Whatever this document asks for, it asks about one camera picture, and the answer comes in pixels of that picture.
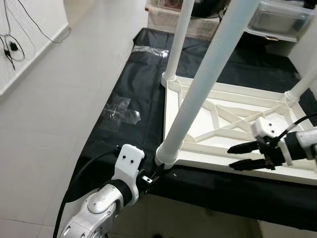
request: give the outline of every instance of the plastic container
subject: plastic container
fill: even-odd
[[[316,11],[303,8],[303,1],[263,0],[246,32],[269,39],[296,42]]]

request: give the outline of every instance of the black tablecloth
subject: black tablecloth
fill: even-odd
[[[172,41],[172,34],[142,29],[134,45],[169,50]],[[193,78],[208,46],[209,42],[186,39],[177,75]],[[167,58],[149,52],[131,54],[108,102],[111,104],[115,95],[130,98],[128,109],[140,112],[141,121],[136,125],[122,123],[117,132],[111,132],[103,129],[105,117],[101,114],[74,174],[88,159],[126,143],[144,150],[146,170],[154,168],[155,150],[163,135],[165,89],[160,78],[166,64]],[[218,82],[283,93],[298,80],[296,69],[286,57],[235,49]],[[303,94],[300,104],[307,114],[317,111],[310,90]],[[91,166],[79,179],[69,201],[110,179],[115,161],[115,157],[108,156]],[[315,186],[175,166],[152,193],[215,211],[317,231]]]

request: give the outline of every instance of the white pole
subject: white pole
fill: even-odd
[[[163,73],[162,81],[173,81],[176,79],[176,70],[179,62],[180,54],[182,53],[186,31],[193,11],[195,0],[185,0],[182,5],[180,16],[178,18],[177,27],[175,30],[172,49],[169,54],[169,59],[165,73]]]
[[[232,0],[206,55],[196,73],[165,141],[157,149],[155,161],[165,169],[176,162],[183,140],[203,102],[236,47],[259,0]]]
[[[286,97],[292,101],[299,101],[301,95],[311,86],[311,84],[316,79],[317,67],[314,66],[291,90],[285,92]]]

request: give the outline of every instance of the white plastic pipe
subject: white plastic pipe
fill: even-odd
[[[258,5],[258,0],[231,1],[169,133],[157,149],[155,161],[158,165],[165,163],[165,169],[169,169],[175,164],[190,126],[220,76]]]
[[[302,78],[291,90],[285,92],[285,95],[292,101],[299,101],[301,95],[317,79],[317,67],[313,67],[304,78]]]
[[[182,53],[186,31],[193,11],[195,0],[185,0],[178,18],[177,27],[175,30],[172,49],[169,54],[169,59],[165,73],[163,73],[162,81],[173,81],[176,79],[176,70],[179,62],[180,54]]]

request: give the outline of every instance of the transparent tape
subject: transparent tape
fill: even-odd
[[[104,118],[101,122],[101,128],[108,131],[116,132],[119,130],[121,123],[136,125],[141,120],[138,111],[128,109],[130,98],[115,95],[111,104],[106,104],[102,112]]]
[[[147,52],[147,53],[150,53],[152,55],[162,57],[162,58],[167,58],[167,56],[168,56],[167,50],[153,48],[150,46],[134,46],[132,49],[132,52]]]

